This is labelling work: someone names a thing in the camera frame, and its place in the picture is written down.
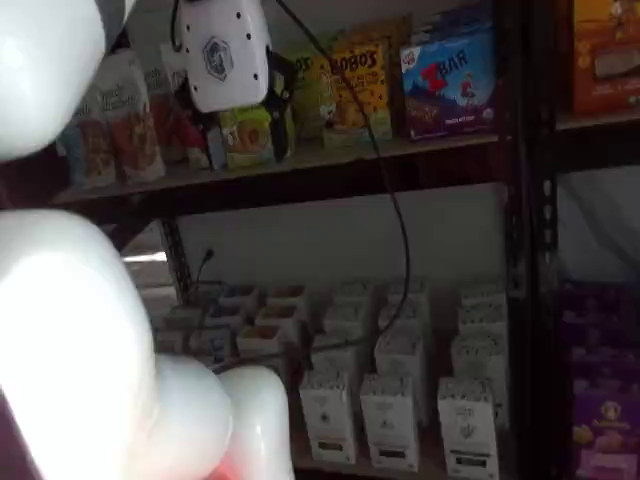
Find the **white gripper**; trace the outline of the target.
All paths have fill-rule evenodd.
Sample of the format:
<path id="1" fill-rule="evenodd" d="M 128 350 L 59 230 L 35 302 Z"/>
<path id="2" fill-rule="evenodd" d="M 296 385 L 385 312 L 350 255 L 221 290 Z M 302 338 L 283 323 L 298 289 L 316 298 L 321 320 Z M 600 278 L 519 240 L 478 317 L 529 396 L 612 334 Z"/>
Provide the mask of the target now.
<path id="1" fill-rule="evenodd" d="M 180 7 L 191 98 L 203 113 L 253 106 L 266 97 L 273 155 L 289 151 L 286 114 L 296 83 L 295 64 L 270 49 L 262 3 L 256 0 L 184 1 Z"/>

